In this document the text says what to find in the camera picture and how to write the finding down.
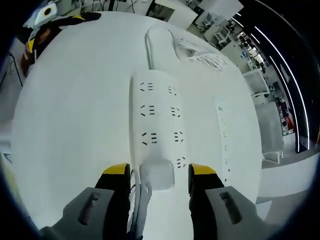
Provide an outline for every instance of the office furniture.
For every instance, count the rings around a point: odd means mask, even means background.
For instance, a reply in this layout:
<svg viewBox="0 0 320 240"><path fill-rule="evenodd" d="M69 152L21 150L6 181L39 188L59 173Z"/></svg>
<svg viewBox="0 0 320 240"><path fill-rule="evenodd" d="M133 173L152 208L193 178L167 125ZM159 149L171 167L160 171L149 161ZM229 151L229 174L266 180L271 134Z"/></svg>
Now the office furniture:
<svg viewBox="0 0 320 240"><path fill-rule="evenodd" d="M185 5L187 5L188 7L192 4L194 0L185 0Z"/></svg>
<svg viewBox="0 0 320 240"><path fill-rule="evenodd" d="M227 38L230 34L230 31L225 26L221 27L220 31L214 34L213 36L218 39L218 44L227 43Z"/></svg>
<svg viewBox="0 0 320 240"><path fill-rule="evenodd" d="M315 179L319 157L319 151L311 149L292 156L290 164L262 169L259 197L276 198L308 191Z"/></svg>
<svg viewBox="0 0 320 240"><path fill-rule="evenodd" d="M217 32L220 31L220 28L221 28L221 27L219 26L219 24L217 24L217 23L214 22L214 23L209 27L209 29L205 31L205 33L203 34L203 36L205 37L205 39L206 39L207 41L209 41L214 34L216 34Z"/></svg>
<svg viewBox="0 0 320 240"><path fill-rule="evenodd" d="M212 24L212 15L208 13L206 18L201 22L201 24L197 25L197 28L200 29L201 32L205 32Z"/></svg>
<svg viewBox="0 0 320 240"><path fill-rule="evenodd" d="M195 22L196 25L206 18L207 13L219 15L228 21L244 6L238 0L203 0L198 7L204 9L204 12Z"/></svg>
<svg viewBox="0 0 320 240"><path fill-rule="evenodd" d="M173 12L170 11L170 13L167 14L165 21L183 30L188 29L191 23L198 16L198 14L195 13L190 7L186 6L179 0L153 0L146 13L146 16L149 15L149 12L151 9L154 9L156 4L173 10Z"/></svg>
<svg viewBox="0 0 320 240"><path fill-rule="evenodd" d="M242 74L248 84L252 97L269 94L269 87L260 69L254 69Z"/></svg>
<svg viewBox="0 0 320 240"><path fill-rule="evenodd" d="M15 109L13 170L23 204L38 228L60 219L66 204L94 186L106 168L133 164L130 82L135 73L150 69L145 37L151 27L169 28L177 38L218 53L195 35L158 19L124 12L101 14L97 21L68 26L50 43L29 73ZM163 44L173 47L167 41ZM164 51L155 57L167 60ZM183 58L178 62L183 71L163 67L179 82L187 160L222 173L215 108L220 99L226 106L230 139L230 184L255 202L262 159L258 119L239 69L221 58L227 63L222 72ZM184 179L176 189L188 190L187 173ZM193 238L190 212L180 208L180 200L176 191L152 193L147 216L157 218L157 223L147 221L145 239L169 239L176 233L181 239ZM165 231L159 224L166 226Z"/></svg>
<svg viewBox="0 0 320 240"><path fill-rule="evenodd" d="M251 60L244 55L244 50L242 50L239 43L233 39L230 38L230 42L225 45L220 52L230 59L242 73L246 73L251 70L248 65L248 62Z"/></svg>
<svg viewBox="0 0 320 240"><path fill-rule="evenodd" d="M267 160L280 163L284 150L282 126L276 103L255 105L262 142L262 153Z"/></svg>

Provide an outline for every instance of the black cable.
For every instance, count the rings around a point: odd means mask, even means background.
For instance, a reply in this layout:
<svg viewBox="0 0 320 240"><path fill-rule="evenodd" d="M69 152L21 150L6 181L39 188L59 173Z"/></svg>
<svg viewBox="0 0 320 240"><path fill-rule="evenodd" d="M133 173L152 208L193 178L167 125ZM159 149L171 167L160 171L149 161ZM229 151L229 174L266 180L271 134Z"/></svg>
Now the black cable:
<svg viewBox="0 0 320 240"><path fill-rule="evenodd" d="M117 2L116 2L116 8L115 8L115 11L117 11L117 10L118 10L118 5L119 5L119 0L117 0Z"/></svg>
<svg viewBox="0 0 320 240"><path fill-rule="evenodd" d="M134 3L132 2L132 0L131 0L131 7L132 7L132 11L133 11L133 13L135 14L136 12L135 12L135 9L134 9Z"/></svg>
<svg viewBox="0 0 320 240"><path fill-rule="evenodd" d="M134 189L135 187L136 187L136 185L133 184L133 186L130 188L130 193L131 193L132 189Z"/></svg>
<svg viewBox="0 0 320 240"><path fill-rule="evenodd" d="M80 13L82 13L83 12L83 8L84 8L84 3L85 3L85 0L82 0L82 3L81 3L81 9L80 9Z"/></svg>
<svg viewBox="0 0 320 240"><path fill-rule="evenodd" d="M6 75L7 75L7 72L5 72L4 75L3 75L3 78L2 78L1 83L0 83L0 89L1 89L2 84L3 84L4 81L5 81Z"/></svg>
<svg viewBox="0 0 320 240"><path fill-rule="evenodd" d="M19 77L19 81L20 81L20 84L21 84L21 87L23 87L24 85L22 84L22 81L21 81L21 77L20 77L20 74L19 74L19 71L18 71L18 68L17 68L17 64L16 64L16 59L15 57L12 55L12 53L10 52L9 54L12 59L13 59L13 62L14 62L14 66L15 66L15 70L16 70L16 73L18 74L18 77Z"/></svg>
<svg viewBox="0 0 320 240"><path fill-rule="evenodd" d="M103 11L104 7L102 6L101 0L99 0L99 4L100 4L100 7L101 7L101 10Z"/></svg>
<svg viewBox="0 0 320 240"><path fill-rule="evenodd" d="M107 1L107 0L104 0L104 2L103 2L102 11L104 11L104 10L105 10L105 4L106 4L106 1Z"/></svg>

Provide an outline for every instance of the desk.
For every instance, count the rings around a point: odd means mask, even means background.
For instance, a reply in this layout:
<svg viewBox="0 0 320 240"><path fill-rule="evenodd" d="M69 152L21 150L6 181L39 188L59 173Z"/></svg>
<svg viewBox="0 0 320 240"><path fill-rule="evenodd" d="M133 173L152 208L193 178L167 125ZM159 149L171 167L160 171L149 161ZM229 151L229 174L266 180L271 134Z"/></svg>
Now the desk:
<svg viewBox="0 0 320 240"><path fill-rule="evenodd" d="M183 30L187 30L198 16L190 7L178 0L155 0L154 2L172 9L173 13L167 22Z"/></svg>
<svg viewBox="0 0 320 240"><path fill-rule="evenodd" d="M15 109L13 170L22 201L38 228L53 225L67 203L86 187L95 186L104 169L131 162L130 78L135 71L149 69L147 30L167 26L174 34L211 47L154 18L124 12L101 14L97 21L66 27L50 43L29 73ZM262 161L258 119L244 78L225 60L226 71L215 77L180 81L188 93L183 99L188 155L192 162L210 162L221 172L216 111L210 102L219 94L232 113L229 131L235 147L230 183L255 202ZM159 194L152 198L160 199ZM161 202L156 210L168 212ZM157 216L153 219L156 225ZM183 219L180 222L168 218L166 224L186 228ZM157 229L153 239L171 239L169 231L159 225Z"/></svg>
<svg viewBox="0 0 320 240"><path fill-rule="evenodd" d="M243 50L237 42L231 40L224 48L221 49L221 53L228 57L242 73L246 73L251 70L250 63L248 63L250 58L246 58L243 55Z"/></svg>
<svg viewBox="0 0 320 240"><path fill-rule="evenodd" d="M218 24L213 23L211 25L211 27L209 27L209 29L207 31L205 31L203 36L205 37L205 39L207 41L209 41L209 40L211 40L211 38L213 37L214 34L216 34L220 31L220 29L221 29L221 27Z"/></svg>

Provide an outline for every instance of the led strip light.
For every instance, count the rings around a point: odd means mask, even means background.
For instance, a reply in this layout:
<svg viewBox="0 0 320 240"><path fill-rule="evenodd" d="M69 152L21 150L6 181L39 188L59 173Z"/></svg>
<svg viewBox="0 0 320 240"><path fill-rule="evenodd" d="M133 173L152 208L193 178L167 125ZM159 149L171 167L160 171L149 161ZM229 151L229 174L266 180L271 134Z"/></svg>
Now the led strip light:
<svg viewBox="0 0 320 240"><path fill-rule="evenodd" d="M250 33L250 34L257 41L257 43L260 44L259 40L252 33Z"/></svg>
<svg viewBox="0 0 320 240"><path fill-rule="evenodd" d="M306 131L307 131L307 149L309 150L310 149L310 133L309 133L309 122L308 122L308 116L307 116L307 110L306 110L306 106L305 106L305 101L302 97L302 94L301 94L301 91L300 91L300 88L298 86L298 83L297 83L297 80L293 74L293 72L291 71L289 65L287 64L286 60L284 59L284 57L281 55L281 53L279 52L279 50L276 48L276 46L270 41L270 39L259 29L255 26L255 29L257 29L259 31L259 33L261 33L262 36L265 37L265 39L267 39L267 41L272 45L272 47L276 50L276 52L279 54L279 56L281 57L281 59L283 60L284 64L286 65L286 67L288 68L292 78L293 78L293 81L296 85L296 88L298 89L298 92L299 92L299 95L300 95L300 98L301 98L301 101L302 101L302 105L303 105L303 110L304 110L304 115L305 115L305 123L306 123ZM296 129L297 129L297 134L298 134L298 152L299 152L299 133L298 133L298 125L296 126Z"/></svg>
<svg viewBox="0 0 320 240"><path fill-rule="evenodd" d="M293 114L294 114L294 119L295 119L296 133L297 133L297 139L298 139L298 152L299 152L299 150L300 150L300 142L299 142L300 137L299 137L299 128L298 128L297 115L296 115L296 110L295 110L294 102L292 101L292 97L291 97L291 94L290 94L290 91L289 91L289 88L288 88L288 86L287 86L287 83L286 83L286 80L285 80L284 76L282 75L280 69L279 69L278 66L276 65L274 59L273 59L271 56L269 56L269 57L270 57L270 59L272 60L272 62L273 62L273 64L274 64L274 66L276 67L276 69L278 70L278 72L279 72L279 74L280 74L280 76L281 76L281 78L282 78L282 80L283 80L283 83L284 83L284 85L285 85L285 88L286 88L286 90L288 91L288 94L289 94L289 97L290 97L290 101L291 101L292 109L293 109Z"/></svg>
<svg viewBox="0 0 320 240"><path fill-rule="evenodd" d="M241 27L244 27L240 22L238 22L237 20L235 20L233 17L231 17L233 21L235 21L237 24L239 24Z"/></svg>

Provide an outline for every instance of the cable bundle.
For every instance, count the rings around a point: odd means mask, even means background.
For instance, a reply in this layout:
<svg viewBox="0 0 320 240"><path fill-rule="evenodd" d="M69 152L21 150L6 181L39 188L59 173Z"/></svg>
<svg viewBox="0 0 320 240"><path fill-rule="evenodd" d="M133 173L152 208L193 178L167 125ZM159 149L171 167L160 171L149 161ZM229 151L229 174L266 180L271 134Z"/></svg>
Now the cable bundle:
<svg viewBox="0 0 320 240"><path fill-rule="evenodd" d="M216 68L220 72L222 72L227 65L226 62L221 59L218 54L212 52L209 49L197 46L194 43L189 42L183 38L179 40L178 44L184 49L188 49L194 52L193 56L188 57L188 59L197 59L203 61L204 63Z"/></svg>

